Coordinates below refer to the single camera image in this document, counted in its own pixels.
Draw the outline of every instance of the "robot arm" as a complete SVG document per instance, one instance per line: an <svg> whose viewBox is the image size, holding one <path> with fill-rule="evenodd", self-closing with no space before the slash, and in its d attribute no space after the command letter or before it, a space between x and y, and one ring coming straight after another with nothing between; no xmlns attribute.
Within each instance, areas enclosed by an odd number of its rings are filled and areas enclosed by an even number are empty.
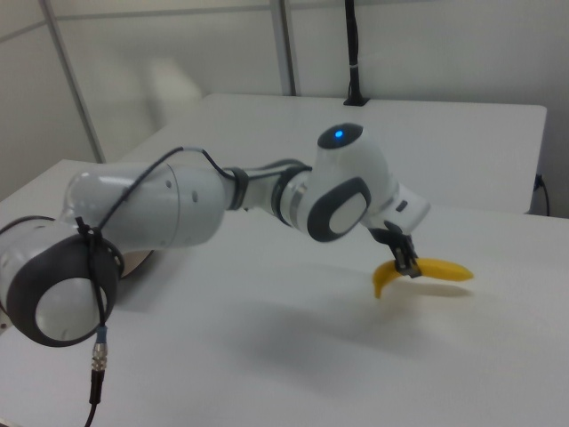
<svg viewBox="0 0 569 427"><path fill-rule="evenodd" d="M99 323L91 269L97 270L108 316L120 253L204 243L226 210L261 208L319 242L362 223L391 247L400 272L420 274L410 233L429 204L393 178L361 126L324 132L312 168L297 160L249 170L159 165L107 222L107 245L94 252L89 266L76 218L99 224L146 169L96 165L71 181L55 222L22 222L0 231L0 304L29 338L58 347L88 338Z"/></svg>

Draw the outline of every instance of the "white desk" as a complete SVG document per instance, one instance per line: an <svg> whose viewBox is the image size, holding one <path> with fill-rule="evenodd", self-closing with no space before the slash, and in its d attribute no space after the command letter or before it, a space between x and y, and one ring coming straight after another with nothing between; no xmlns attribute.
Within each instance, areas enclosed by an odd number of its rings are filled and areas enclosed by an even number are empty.
<svg viewBox="0 0 569 427"><path fill-rule="evenodd" d="M14 194L2 222L56 214L83 166ZM371 273L390 254L363 228L320 245L262 212L228 213L207 244L122 283L94 425L565 427L569 222L435 206L414 240L477 277L402 279L377 301ZM9 329L0 417L83 425L91 347Z"/></svg>
<svg viewBox="0 0 569 427"><path fill-rule="evenodd" d="M215 94L124 159L153 160L199 145L223 165L280 157L312 164L317 138L355 122L374 135L395 176L437 205L522 214L529 210L546 109L449 102L369 101Z"/></svg>

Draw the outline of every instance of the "table surface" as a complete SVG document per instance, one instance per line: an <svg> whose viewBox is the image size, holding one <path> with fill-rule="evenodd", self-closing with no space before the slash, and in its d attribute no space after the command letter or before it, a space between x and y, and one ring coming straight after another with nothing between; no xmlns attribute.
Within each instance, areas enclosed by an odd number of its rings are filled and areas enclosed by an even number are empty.
<svg viewBox="0 0 569 427"><path fill-rule="evenodd" d="M56 165L0 222L57 214L84 167ZM378 301L391 255L364 228L323 245L257 210L157 254L120 285L95 425L565 427L569 222L435 205L413 238L476 278L402 278ZM83 425L91 347L4 333L0 417Z"/></svg>
<svg viewBox="0 0 569 427"><path fill-rule="evenodd" d="M530 209L546 109L456 102L369 101L214 94L188 108L125 159L203 146L223 165L282 157L308 164L332 125L363 125L393 174L436 205L522 214Z"/></svg>

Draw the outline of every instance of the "metal connector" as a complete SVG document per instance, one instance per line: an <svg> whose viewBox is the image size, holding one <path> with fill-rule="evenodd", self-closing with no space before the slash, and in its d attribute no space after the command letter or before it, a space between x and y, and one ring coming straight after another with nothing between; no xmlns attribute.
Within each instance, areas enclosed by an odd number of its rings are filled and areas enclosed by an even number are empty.
<svg viewBox="0 0 569 427"><path fill-rule="evenodd" d="M105 343L97 342L92 348L92 370L101 372L107 369L108 347Z"/></svg>

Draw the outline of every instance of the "yellow banana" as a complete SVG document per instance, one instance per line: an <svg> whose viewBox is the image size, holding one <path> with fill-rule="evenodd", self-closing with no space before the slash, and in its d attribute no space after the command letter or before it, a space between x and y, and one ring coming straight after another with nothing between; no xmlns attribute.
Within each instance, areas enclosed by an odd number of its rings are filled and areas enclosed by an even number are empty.
<svg viewBox="0 0 569 427"><path fill-rule="evenodd" d="M427 278L440 278L453 282L461 282L474 277L468 269L454 262L436 260L434 258L418 258L417 265L421 269L422 276ZM389 282L400 276L401 274L395 268L395 261L384 262L380 265L373 273L375 297L381 298L381 290Z"/></svg>

